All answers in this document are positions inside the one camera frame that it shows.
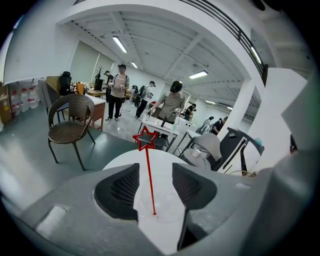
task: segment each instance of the red star wand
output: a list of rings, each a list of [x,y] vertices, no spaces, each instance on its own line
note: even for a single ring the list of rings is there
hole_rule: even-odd
[[[139,137],[142,137],[144,135],[144,132],[146,132],[147,135],[152,135],[152,139],[150,141],[150,144],[149,145],[148,143],[144,146],[142,146],[141,144],[141,140],[138,139]],[[151,170],[150,170],[150,161],[149,161],[149,152],[148,152],[148,149],[153,149],[155,150],[156,149],[156,146],[155,146],[155,138],[158,136],[158,133],[156,132],[149,132],[147,127],[144,126],[143,129],[142,129],[142,132],[140,134],[136,134],[136,135],[133,135],[132,137],[137,141],[139,142],[139,151],[141,150],[144,150],[145,149],[145,155],[146,155],[146,163],[148,165],[148,173],[149,173],[149,181],[150,181],[150,190],[151,190],[151,199],[152,199],[152,206],[153,206],[153,215],[156,215],[156,208],[155,208],[155,200],[154,200],[154,189],[152,187],[152,178],[151,178]]]

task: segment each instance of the black metal railing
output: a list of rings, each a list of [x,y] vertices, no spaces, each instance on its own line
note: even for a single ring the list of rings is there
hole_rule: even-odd
[[[204,13],[206,13],[207,15],[215,19],[217,22],[219,22],[222,26],[224,26],[243,46],[243,48],[251,57],[257,70],[259,71],[260,76],[261,77],[263,76],[265,66],[257,50],[255,51],[261,63],[258,61],[258,58],[256,57],[256,55],[252,50],[252,48],[254,48],[254,45],[252,44],[250,39],[228,15],[226,15],[222,10],[220,10],[218,7],[214,6],[212,3],[210,3],[207,0],[179,0],[179,1],[189,4],[199,9],[200,11],[203,11]]]

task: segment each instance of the red star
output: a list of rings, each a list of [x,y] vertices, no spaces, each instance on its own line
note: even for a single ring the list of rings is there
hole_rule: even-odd
[[[151,144],[151,145],[149,145],[149,144],[147,143],[146,145],[142,146],[141,140],[138,139],[139,137],[141,137],[141,136],[144,135],[144,132],[146,132],[146,134],[148,134],[148,135],[153,135],[153,137],[152,137],[152,139],[151,139],[151,141],[150,141],[150,144]],[[147,129],[147,127],[144,126],[143,129],[142,129],[142,132],[141,132],[140,134],[133,135],[132,137],[133,137],[137,142],[139,142],[139,151],[141,151],[141,150],[144,150],[144,149],[153,149],[153,150],[155,150],[155,149],[156,149],[156,145],[155,145],[154,140],[155,140],[155,138],[156,138],[157,136],[158,136],[158,133],[156,133],[156,132],[149,132],[148,129]]]

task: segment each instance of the ceiling light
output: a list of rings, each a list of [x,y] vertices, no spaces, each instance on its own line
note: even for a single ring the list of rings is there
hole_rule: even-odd
[[[133,62],[133,61],[131,61],[131,64],[137,69],[138,67],[137,67],[137,65]]]
[[[258,53],[256,52],[255,48],[253,48],[253,46],[251,47],[251,50],[253,51],[253,53],[254,53],[256,59],[258,60],[258,62],[259,62],[260,64],[262,64],[262,63],[261,63],[261,60],[260,60],[260,58],[259,58],[259,56],[258,56]]]
[[[204,76],[207,76],[207,75],[208,75],[208,73],[203,70],[203,71],[200,71],[200,72],[198,72],[196,74],[193,74],[193,75],[189,76],[189,78],[195,79],[195,78],[200,78],[200,77],[204,77]]]
[[[214,105],[216,104],[215,102],[212,102],[212,101],[209,101],[209,100],[206,100],[205,102],[206,103],[210,103],[210,104],[214,104]]]
[[[112,38],[113,38],[113,40],[116,42],[116,44],[121,48],[121,50],[122,50],[124,53],[127,53],[127,50],[126,50],[126,48],[124,47],[124,45],[122,44],[122,42],[120,41],[119,37],[113,36]]]

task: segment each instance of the green-gray floor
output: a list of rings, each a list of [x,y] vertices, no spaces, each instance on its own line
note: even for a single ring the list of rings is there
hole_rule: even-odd
[[[89,128],[77,142],[86,171],[81,169],[72,144],[52,143],[59,164],[48,147],[48,116],[41,104],[5,125],[0,132],[0,189],[6,206],[19,215],[64,180],[102,170],[117,156],[138,144]]]

